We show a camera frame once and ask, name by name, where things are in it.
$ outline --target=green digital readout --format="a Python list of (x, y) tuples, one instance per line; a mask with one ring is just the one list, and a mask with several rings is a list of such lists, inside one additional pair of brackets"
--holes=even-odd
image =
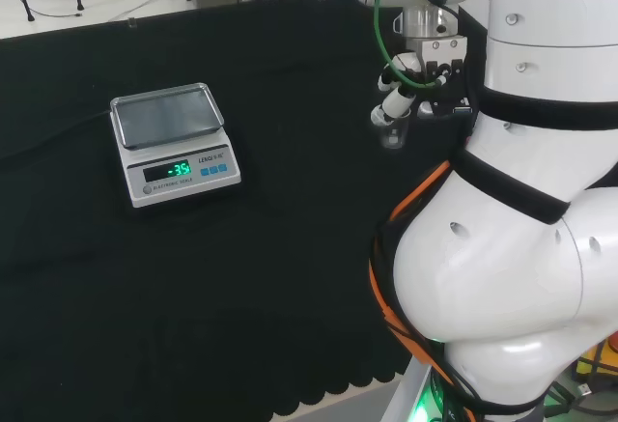
[(160, 166), (144, 170), (144, 178), (147, 183), (160, 181), (161, 179), (175, 178), (177, 176), (185, 176), (187, 174), (191, 174), (191, 167), (186, 159), (174, 163), (161, 164)]

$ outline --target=black table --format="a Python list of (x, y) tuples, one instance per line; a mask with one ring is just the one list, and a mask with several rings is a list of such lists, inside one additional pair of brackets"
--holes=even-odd
[(0, 155), (205, 82), (244, 179), (134, 210), (103, 118), (2, 163), (0, 420), (267, 421), (405, 370), (369, 240), (456, 129), (380, 147), (373, 37), (355, 0), (287, 0), (0, 42)]

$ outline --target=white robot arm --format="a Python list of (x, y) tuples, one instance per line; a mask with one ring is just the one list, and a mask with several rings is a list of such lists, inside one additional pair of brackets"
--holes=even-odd
[[(426, 74), (444, 41), (463, 39), (426, 0), (380, 5), (404, 7), (401, 33)], [(618, 330), (618, 189), (587, 190), (618, 162), (618, 19), (603, 17), (616, 7), (490, 0), (485, 84), (510, 106), (479, 112), (463, 158), (451, 160), (393, 255), (402, 323), (446, 344), (445, 365), (486, 403), (540, 401), (572, 361)], [(414, 19), (421, 14), (434, 16)], [(437, 21), (446, 31), (434, 31)], [(392, 105), (412, 105), (396, 100), (385, 102), (390, 118)], [(486, 414), (543, 420), (532, 409)]]

